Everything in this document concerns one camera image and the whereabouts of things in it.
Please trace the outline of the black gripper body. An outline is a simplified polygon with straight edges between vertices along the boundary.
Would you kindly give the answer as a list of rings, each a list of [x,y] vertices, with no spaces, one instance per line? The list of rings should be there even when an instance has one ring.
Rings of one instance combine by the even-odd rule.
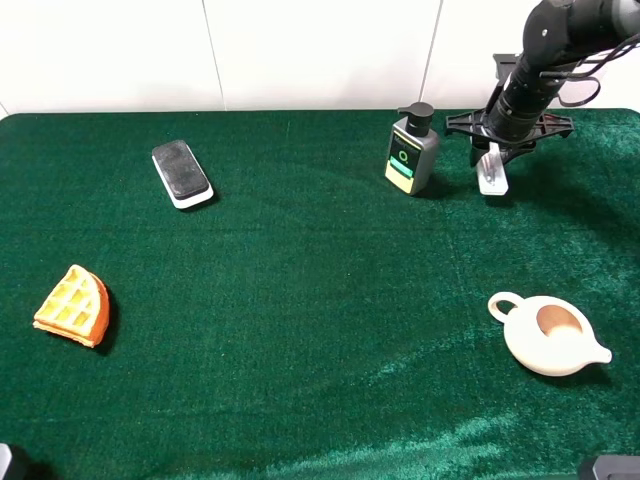
[[[561,84],[542,84],[535,89],[510,84],[500,94],[494,91],[485,109],[447,116],[445,134],[469,136],[481,143],[516,148],[547,137],[566,138],[574,132],[570,117],[551,114],[547,107],[557,96]]]

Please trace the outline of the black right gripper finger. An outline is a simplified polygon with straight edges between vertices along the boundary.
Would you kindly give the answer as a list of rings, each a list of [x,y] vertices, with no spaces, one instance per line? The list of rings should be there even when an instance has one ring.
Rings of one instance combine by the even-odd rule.
[[[518,146],[518,147],[501,146],[500,159],[503,163],[509,163],[515,158],[531,153],[532,151],[533,151],[532,145],[524,145],[524,146]]]

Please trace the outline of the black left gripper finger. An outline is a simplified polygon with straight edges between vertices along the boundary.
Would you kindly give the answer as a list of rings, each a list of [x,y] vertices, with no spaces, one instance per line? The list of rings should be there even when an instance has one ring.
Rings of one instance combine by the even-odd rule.
[[[483,139],[471,139],[470,166],[475,167],[488,152],[488,142]]]

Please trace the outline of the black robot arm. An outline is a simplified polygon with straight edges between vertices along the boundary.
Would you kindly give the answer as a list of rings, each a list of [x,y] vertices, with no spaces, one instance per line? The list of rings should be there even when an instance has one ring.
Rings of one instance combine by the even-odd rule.
[[[592,81],[639,44],[637,1],[542,1],[529,14],[519,55],[496,54],[497,84],[486,106],[448,116],[445,133],[470,137],[470,166],[494,151],[503,164],[539,140],[574,131],[547,108],[567,82]]]

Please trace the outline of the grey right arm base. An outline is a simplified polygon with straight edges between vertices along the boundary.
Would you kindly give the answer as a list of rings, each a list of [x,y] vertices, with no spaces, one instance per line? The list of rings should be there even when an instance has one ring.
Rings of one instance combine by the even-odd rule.
[[[585,460],[578,468],[580,480],[640,479],[640,457],[600,455]]]

